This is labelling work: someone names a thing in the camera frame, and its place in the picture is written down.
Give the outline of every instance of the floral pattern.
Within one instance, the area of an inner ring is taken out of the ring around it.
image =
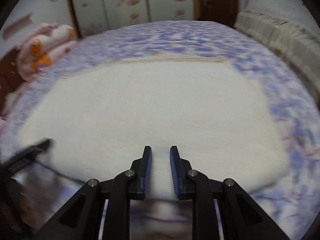
[[[146,0],[104,0],[109,29],[148,22]]]
[[[45,69],[24,93],[0,137],[1,160],[7,160],[19,149],[20,127],[62,74],[161,51],[226,57],[244,76],[260,81],[288,154],[290,171],[275,184],[251,192],[251,196],[292,240],[300,239],[320,210],[318,109],[297,76],[278,57],[256,41],[215,22],[153,22],[82,40],[57,64]],[[69,180],[65,188],[75,184]],[[66,201],[65,197],[61,194],[58,202]]]
[[[95,35],[103,32],[102,23],[90,23],[89,26],[81,27],[80,29],[81,33],[83,33],[85,36]]]

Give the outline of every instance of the bed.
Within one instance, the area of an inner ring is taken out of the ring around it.
[[[107,31],[82,40],[70,54],[32,83],[21,97],[0,137],[1,160],[19,149],[19,129],[61,75],[91,69],[103,62],[156,55],[163,51],[224,57],[247,78],[259,80],[284,143],[290,171],[276,183],[250,194],[290,239],[300,239],[320,210],[318,109],[301,81],[282,60],[244,34],[218,23],[163,21]],[[34,209],[38,222],[32,225],[34,228],[41,227],[83,183],[59,176],[38,163],[19,174],[17,179],[29,188],[30,198],[37,202]],[[168,219],[173,225],[190,228],[190,213],[188,209],[181,210],[186,213]],[[143,208],[132,208],[131,216],[132,231],[138,239],[143,239],[139,232],[150,217]],[[185,239],[185,234],[184,231],[175,239]]]

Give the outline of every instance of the blue floral bedsheet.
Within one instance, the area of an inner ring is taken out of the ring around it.
[[[161,51],[226,57],[243,75],[260,81],[290,160],[290,173],[276,184],[252,192],[251,196],[291,239],[300,239],[320,210],[318,109],[285,63],[256,41],[218,23],[163,21],[128,26],[82,40],[22,96],[0,137],[1,160],[5,161],[19,148],[19,128],[63,73]],[[57,210],[79,187],[63,179],[51,211]]]

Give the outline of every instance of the white towel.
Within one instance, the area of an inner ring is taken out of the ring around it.
[[[82,180],[114,178],[150,145],[157,198],[175,198],[172,145],[193,169],[245,190],[288,167],[258,83],[227,61],[116,63],[60,79],[19,135],[22,145],[43,137],[56,141],[44,163]]]

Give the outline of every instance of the wooden furniture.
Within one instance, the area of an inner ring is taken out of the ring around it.
[[[18,74],[16,58],[18,50],[12,49],[0,61],[0,112],[2,112],[5,97],[14,92],[23,82]]]
[[[238,14],[238,0],[199,0],[201,21],[215,21],[233,27]]]

